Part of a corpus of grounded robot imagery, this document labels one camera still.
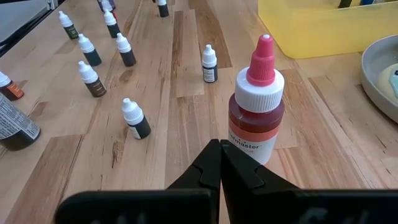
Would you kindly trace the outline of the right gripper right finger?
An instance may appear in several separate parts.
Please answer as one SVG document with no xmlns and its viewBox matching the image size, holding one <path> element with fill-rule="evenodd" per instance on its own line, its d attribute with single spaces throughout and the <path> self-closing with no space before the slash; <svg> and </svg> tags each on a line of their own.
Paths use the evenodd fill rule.
<svg viewBox="0 0 398 224">
<path fill-rule="evenodd" d="M 397 224 L 397 190 L 301 189 L 227 140 L 221 181 L 231 223 Z"/>
</svg>

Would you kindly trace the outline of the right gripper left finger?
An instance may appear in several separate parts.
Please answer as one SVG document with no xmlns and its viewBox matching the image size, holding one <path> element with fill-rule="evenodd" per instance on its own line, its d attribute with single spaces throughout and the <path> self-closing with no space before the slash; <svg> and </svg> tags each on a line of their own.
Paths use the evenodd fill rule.
<svg viewBox="0 0 398 224">
<path fill-rule="evenodd" d="M 212 139 L 164 190 L 85 191 L 57 208 L 56 223 L 217 223 L 221 144 Z"/>
</svg>

